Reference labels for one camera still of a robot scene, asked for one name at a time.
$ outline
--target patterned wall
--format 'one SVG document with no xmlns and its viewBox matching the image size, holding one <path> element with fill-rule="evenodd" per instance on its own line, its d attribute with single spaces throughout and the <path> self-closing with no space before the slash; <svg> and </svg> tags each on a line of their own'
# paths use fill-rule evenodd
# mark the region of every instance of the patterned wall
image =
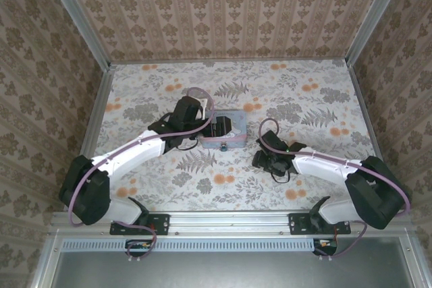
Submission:
<svg viewBox="0 0 432 288">
<path fill-rule="evenodd" d="M 412 190 L 432 260 L 432 0 L 391 0 L 354 67 L 384 158 Z"/>
<path fill-rule="evenodd" d="M 100 79 L 60 0 L 0 0 L 0 287 L 36 268 Z"/>
<path fill-rule="evenodd" d="M 78 0 L 112 61 L 343 57 L 372 0 Z"/>
</svg>

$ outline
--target table surface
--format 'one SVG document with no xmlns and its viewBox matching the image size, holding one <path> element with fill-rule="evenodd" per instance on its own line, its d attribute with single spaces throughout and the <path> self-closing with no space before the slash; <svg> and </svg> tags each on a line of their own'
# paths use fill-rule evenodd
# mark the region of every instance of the table surface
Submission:
<svg viewBox="0 0 432 288">
<path fill-rule="evenodd" d="M 96 155 L 109 152 L 173 111 L 187 88 L 211 94 L 216 109 L 244 109 L 245 148 L 227 152 L 198 145 L 147 161 L 113 186 L 149 210 L 285 210 L 311 208 L 344 189 L 292 175 L 286 184 L 252 167 L 259 123 L 279 121 L 279 136 L 317 151 L 364 159 L 373 155 L 367 127 L 343 60 L 240 61 L 118 65 L 103 117 Z M 272 128 L 269 123 L 264 127 Z M 185 141 L 183 147 L 190 145 Z"/>
</svg>

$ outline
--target ventilation grille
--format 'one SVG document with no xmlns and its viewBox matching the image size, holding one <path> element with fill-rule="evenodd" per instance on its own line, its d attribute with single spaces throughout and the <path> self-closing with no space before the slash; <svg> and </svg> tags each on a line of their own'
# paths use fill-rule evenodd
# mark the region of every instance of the ventilation grille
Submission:
<svg viewBox="0 0 432 288">
<path fill-rule="evenodd" d="M 124 252 L 126 239 L 65 239 L 62 252 Z M 159 252 L 313 251 L 313 239 L 158 239 Z"/>
</svg>

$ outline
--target wire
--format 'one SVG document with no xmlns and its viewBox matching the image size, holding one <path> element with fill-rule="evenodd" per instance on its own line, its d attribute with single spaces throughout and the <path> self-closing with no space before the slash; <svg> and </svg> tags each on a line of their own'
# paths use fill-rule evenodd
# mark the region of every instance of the wire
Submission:
<svg viewBox="0 0 432 288">
<path fill-rule="evenodd" d="M 363 237 L 363 235 L 366 233 L 366 230 L 367 230 L 367 224 L 365 222 L 362 222 L 362 221 L 352 221 L 352 222 L 363 224 L 363 230 L 360 232 L 360 234 L 358 234 L 358 237 L 356 237 L 356 239 L 344 251 L 336 253 L 332 256 L 329 256 L 323 250 L 320 250 L 318 248 L 315 248 L 315 251 L 318 251 L 319 253 L 321 253 L 324 256 L 328 256 L 329 259 L 330 258 L 339 258 L 340 256 L 343 256 L 344 254 L 348 253 L 358 243 L 358 241 L 360 241 L 360 239 Z"/>
<path fill-rule="evenodd" d="M 338 238 L 338 229 L 336 228 L 336 225 L 334 226 L 335 227 L 335 236 L 333 236 L 333 239 L 336 241 L 336 244 L 338 244 L 337 242 L 337 238 Z"/>
<path fill-rule="evenodd" d="M 195 144 L 194 145 L 192 145 L 191 147 L 189 147 L 189 148 L 179 148 L 178 146 L 176 146 L 175 148 L 177 148 L 178 150 L 180 150 L 180 151 L 189 151 L 189 150 L 192 150 L 193 148 L 196 148 L 196 146 L 198 145 L 198 138 L 196 139 L 196 142 L 195 142 Z"/>
<path fill-rule="evenodd" d="M 287 171 L 287 172 L 288 172 L 288 180 L 285 181 L 285 182 L 280 182 L 280 181 L 276 180 L 275 176 L 273 175 L 273 172 L 270 172 L 270 174 L 271 174 L 271 177 L 273 178 L 273 180 L 274 180 L 276 183 L 284 184 L 284 183 L 288 183 L 288 182 L 290 182 L 290 180 L 291 180 L 291 174 L 290 174 L 289 171 Z"/>
<path fill-rule="evenodd" d="M 335 156 L 329 156 L 329 155 L 325 155 L 322 153 L 317 153 L 317 152 L 307 152 L 307 151 L 300 151 L 300 152 L 293 152 L 293 151 L 280 151 L 280 150 L 276 150 L 274 148 L 272 148 L 270 145 L 268 145 L 264 139 L 263 139 L 263 135 L 262 135 L 262 129 L 263 129 L 263 125 L 267 122 L 267 121 L 273 121 L 276 123 L 277 126 L 277 131 L 279 131 L 279 124 L 276 121 L 276 119 L 274 118 L 266 118 L 264 119 L 258 129 L 258 135 L 259 135 L 259 140 L 261 141 L 261 143 L 263 144 L 263 146 L 265 146 L 266 148 L 268 148 L 270 151 L 275 152 L 275 153 L 279 153 L 279 154 L 286 154 L 286 155 L 305 155 L 305 156 L 314 156 L 323 160 L 327 160 L 327 161 L 331 161 L 331 162 L 335 162 L 335 163 L 339 163 L 341 165 L 346 165 L 349 167 L 353 167 L 356 168 L 358 170 L 361 170 L 365 173 L 368 173 L 369 175 L 372 175 L 373 177 L 376 177 L 382 181 L 384 181 L 387 185 L 389 185 L 390 187 L 392 187 L 393 189 L 395 189 L 395 191 L 397 191 L 399 193 L 399 195 L 402 197 L 402 199 L 405 202 L 405 209 L 402 212 L 399 212 L 396 216 L 400 217 L 400 216 L 404 216 L 407 215 L 410 212 L 411 209 L 411 205 L 410 205 L 410 200 L 408 199 L 408 196 L 404 193 L 404 191 L 402 189 L 400 189 L 395 183 L 393 183 L 391 180 L 387 179 L 386 177 L 380 175 L 379 173 L 372 171 L 368 168 L 363 167 L 362 165 L 357 165 L 356 163 L 352 163 L 352 162 L 348 162 L 347 160 L 341 159 L 341 158 L 337 158 Z"/>
<path fill-rule="evenodd" d="M 120 222 L 120 221 L 116 221 L 116 223 L 119 224 L 119 225 L 121 225 L 121 226 L 124 226 L 124 227 L 129 227 L 129 228 L 131 228 L 131 229 L 144 229 L 145 231 L 148 231 L 148 232 L 151 233 L 151 235 L 153 236 L 152 244 L 151 244 L 151 246 L 148 248 L 148 250 L 147 250 L 143 255 L 140 256 L 140 258 L 145 258 L 145 257 L 147 257 L 147 256 L 150 254 L 150 252 L 155 248 L 155 245 L 156 245 L 156 242 L 157 242 L 157 236 L 156 236 L 156 232 L 155 232 L 154 229 L 151 229 L 150 227 L 142 226 L 142 225 L 131 225 L 131 224 L 126 224 L 126 223 L 124 223 L 124 222 Z M 133 256 L 130 255 L 130 248 L 131 248 L 132 246 L 136 246 L 136 245 L 138 245 L 138 244 L 140 244 L 140 243 L 146 243 L 146 242 L 139 242 L 139 241 L 135 241 L 135 242 L 131 242 L 131 243 L 128 245 L 128 249 L 126 250 L 126 254 L 128 255 L 128 257 L 130 257 L 130 258 L 134 258 Z"/>
<path fill-rule="evenodd" d="M 138 139 L 132 143 L 129 143 L 128 145 L 124 146 L 123 148 L 120 148 L 118 151 L 114 152 L 113 154 L 111 154 L 110 156 L 106 157 L 105 159 L 101 160 L 100 162 L 98 162 L 97 164 L 95 164 L 93 167 L 91 167 L 82 177 L 82 179 L 80 180 L 80 182 L 78 183 L 78 185 L 76 186 L 76 189 L 74 191 L 74 193 L 72 194 L 72 198 L 70 200 L 69 203 L 69 208 L 68 208 L 68 219 L 69 219 L 69 224 L 73 227 L 79 227 L 79 226 L 83 226 L 83 223 L 75 223 L 73 220 L 73 210 L 74 210 L 74 205 L 75 205 L 75 201 L 76 198 L 78 197 L 78 194 L 80 193 L 80 190 L 82 188 L 82 186 L 86 183 L 87 179 L 91 176 L 91 174 L 93 172 L 95 172 L 100 166 L 104 165 L 106 162 L 108 162 L 108 160 L 115 158 L 116 156 L 120 155 L 121 153 L 129 150 L 130 148 L 133 148 L 136 145 L 140 145 L 141 143 L 144 143 L 146 141 L 150 141 L 150 140 L 154 140 L 156 138 L 166 138 L 166 137 L 170 137 L 170 136 L 183 136 L 183 135 L 190 135 L 196 132 L 199 132 L 200 130 L 204 129 L 208 124 L 210 124 L 211 120 L 213 119 L 213 116 L 215 114 L 215 103 L 213 102 L 213 99 L 211 98 L 210 94 L 207 93 L 207 91 L 198 88 L 198 87 L 191 87 L 189 88 L 188 92 L 186 93 L 186 96 L 189 95 L 191 90 L 197 90 L 202 92 L 203 94 L 205 94 L 210 102 L 211 105 L 211 114 L 209 119 L 200 127 L 193 129 L 191 131 L 187 131 L 187 132 L 178 132 L 178 133 L 168 133 L 168 134 L 155 134 L 155 135 L 151 135 L 147 138 L 143 138 L 143 139 Z"/>
</svg>

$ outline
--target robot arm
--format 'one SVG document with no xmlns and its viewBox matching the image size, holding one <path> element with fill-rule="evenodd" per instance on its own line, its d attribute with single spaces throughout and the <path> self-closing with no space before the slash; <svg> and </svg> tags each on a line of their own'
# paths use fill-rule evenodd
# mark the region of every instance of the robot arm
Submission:
<svg viewBox="0 0 432 288">
<path fill-rule="evenodd" d="M 298 154 L 274 153 L 258 139 L 257 143 L 262 150 L 254 156 L 254 167 L 262 167 L 264 171 L 278 176 L 284 176 L 286 172 L 312 175 L 344 189 L 341 196 L 326 196 L 310 210 L 310 221 L 317 231 L 344 221 L 364 221 L 376 229 L 384 229 L 403 208 L 404 199 L 400 193 L 376 177 L 350 166 L 351 164 L 361 165 L 386 177 L 408 197 L 402 184 L 384 162 L 375 156 L 369 156 L 363 161 L 346 160 L 345 165 L 341 165 L 326 159 L 333 158 L 332 156 L 315 152 L 304 144 L 295 142 L 288 146 L 272 131 L 264 134 L 263 140 L 278 151 Z M 308 152 L 309 155 L 302 155 L 303 152 Z"/>
<path fill-rule="evenodd" d="M 136 139 L 124 144 L 107 154 L 88 159 L 85 156 L 76 157 L 67 172 L 60 189 L 59 198 L 69 206 L 78 184 L 84 175 L 95 165 L 101 165 L 91 173 L 82 189 L 76 196 L 73 212 L 85 224 L 91 225 L 104 219 L 121 221 L 127 224 L 145 223 L 148 210 L 133 198 L 111 197 L 110 188 L 123 175 L 143 162 L 158 157 L 178 147 L 184 138 L 195 139 L 197 128 L 203 128 L 203 136 L 223 136 L 231 129 L 230 119 L 216 118 L 216 122 L 205 119 L 206 99 L 190 96 L 181 98 L 174 112 L 169 113 L 148 127 Z"/>
</svg>

